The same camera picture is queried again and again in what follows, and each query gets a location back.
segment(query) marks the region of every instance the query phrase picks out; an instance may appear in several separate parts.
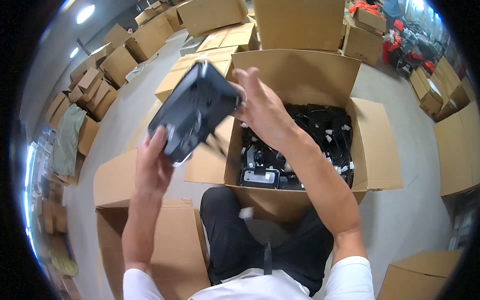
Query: forearm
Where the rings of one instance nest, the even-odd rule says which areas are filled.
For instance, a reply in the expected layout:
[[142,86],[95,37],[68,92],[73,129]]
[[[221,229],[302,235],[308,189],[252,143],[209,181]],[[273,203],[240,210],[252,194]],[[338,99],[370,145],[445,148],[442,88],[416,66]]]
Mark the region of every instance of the forearm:
[[128,210],[128,219],[123,229],[122,248],[125,269],[136,268],[151,275],[150,260],[154,250],[156,220],[161,202],[138,201],[148,197],[134,193]]
[[305,131],[298,128],[292,139],[282,153],[305,186],[323,224],[334,237],[358,230],[359,208],[347,183]]

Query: warehouse floor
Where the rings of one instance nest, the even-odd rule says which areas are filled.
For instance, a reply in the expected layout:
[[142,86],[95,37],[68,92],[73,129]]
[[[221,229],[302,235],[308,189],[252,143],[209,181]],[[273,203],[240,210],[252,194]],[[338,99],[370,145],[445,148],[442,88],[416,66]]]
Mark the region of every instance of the warehouse floor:
[[[159,50],[158,58],[120,89],[101,122],[78,186],[65,188],[63,200],[68,209],[70,242],[79,265],[75,283],[83,299],[113,299],[98,256],[92,192],[95,171],[101,164],[133,149],[144,137],[146,126],[159,107],[154,92],[180,57],[179,49],[186,36],[185,30],[171,36]],[[381,61],[377,69],[362,64],[351,96],[384,104],[402,167],[402,190],[368,193],[360,205],[377,295],[389,263],[420,251],[446,250],[451,222],[440,198],[433,121],[418,107],[407,81]],[[176,170],[166,197],[191,198],[198,208],[203,192],[211,185],[184,182],[183,172],[182,168]],[[324,286],[329,266],[327,262]],[[314,298],[323,297],[322,289]]]

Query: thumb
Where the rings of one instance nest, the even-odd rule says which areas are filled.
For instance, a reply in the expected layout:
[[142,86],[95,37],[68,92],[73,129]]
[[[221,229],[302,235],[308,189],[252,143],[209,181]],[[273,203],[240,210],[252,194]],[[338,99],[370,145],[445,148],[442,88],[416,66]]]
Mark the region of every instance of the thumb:
[[262,87],[262,82],[258,79],[259,70],[255,67],[248,68],[247,78],[245,78],[245,91],[247,92],[248,98],[256,98],[264,96],[264,89]]
[[162,152],[166,141],[167,130],[163,126],[158,127],[152,139],[150,140],[147,151],[145,153],[145,156],[149,160],[149,162],[154,163],[157,161],[158,156]]

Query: black device in box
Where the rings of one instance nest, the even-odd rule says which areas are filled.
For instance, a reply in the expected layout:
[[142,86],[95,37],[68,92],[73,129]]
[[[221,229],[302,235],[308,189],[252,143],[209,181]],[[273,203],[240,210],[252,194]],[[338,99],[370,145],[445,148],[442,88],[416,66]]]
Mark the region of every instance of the black device in box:
[[153,117],[148,133],[153,137],[159,126],[165,126],[164,153],[177,167],[240,102],[240,94],[211,63],[196,62]]

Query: white t-shirt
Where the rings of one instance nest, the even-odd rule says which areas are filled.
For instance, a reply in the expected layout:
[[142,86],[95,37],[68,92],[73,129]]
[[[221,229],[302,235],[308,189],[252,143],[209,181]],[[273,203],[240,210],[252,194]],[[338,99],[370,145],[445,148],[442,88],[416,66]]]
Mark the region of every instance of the white t-shirt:
[[[189,300],[307,300],[306,287],[282,270],[263,275],[261,269],[248,269],[223,280],[223,283],[203,289]],[[149,275],[129,269],[123,275],[124,300],[164,300]],[[374,300],[372,271],[369,261],[351,256],[336,263],[325,287],[325,300]]]

